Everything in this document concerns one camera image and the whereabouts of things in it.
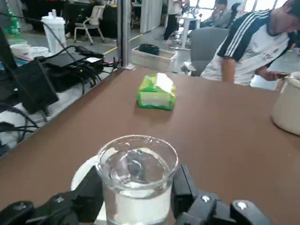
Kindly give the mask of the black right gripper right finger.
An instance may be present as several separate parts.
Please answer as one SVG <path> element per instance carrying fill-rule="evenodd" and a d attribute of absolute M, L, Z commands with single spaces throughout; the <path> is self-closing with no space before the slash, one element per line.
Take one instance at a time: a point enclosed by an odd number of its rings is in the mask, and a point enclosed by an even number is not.
<path fill-rule="evenodd" d="M 274 224 L 248 200 L 227 205 L 217 194 L 197 189 L 186 165 L 181 165 L 173 177 L 171 208 L 176 225 Z"/>

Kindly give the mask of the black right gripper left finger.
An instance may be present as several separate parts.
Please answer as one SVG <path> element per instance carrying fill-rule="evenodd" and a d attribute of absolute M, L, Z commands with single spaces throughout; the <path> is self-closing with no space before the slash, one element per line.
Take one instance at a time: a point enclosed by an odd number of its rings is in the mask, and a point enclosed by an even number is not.
<path fill-rule="evenodd" d="M 52 196 L 45 204 L 14 202 L 0 211 L 2 225 L 82 225 L 94 223 L 103 205 L 102 181 L 93 166 L 71 191 Z"/>

